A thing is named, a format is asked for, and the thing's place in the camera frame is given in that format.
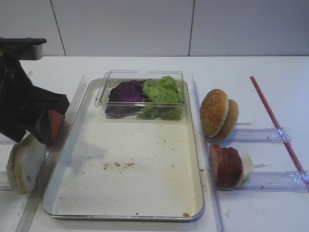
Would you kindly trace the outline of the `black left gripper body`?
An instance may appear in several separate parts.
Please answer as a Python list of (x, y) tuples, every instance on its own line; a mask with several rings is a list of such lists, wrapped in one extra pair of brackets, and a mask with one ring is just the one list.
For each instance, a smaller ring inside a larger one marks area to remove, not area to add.
[(37, 87), (19, 60), (0, 57), (0, 132), (20, 142), (29, 131), (45, 145), (51, 145), (49, 111), (65, 115), (70, 103), (65, 94)]

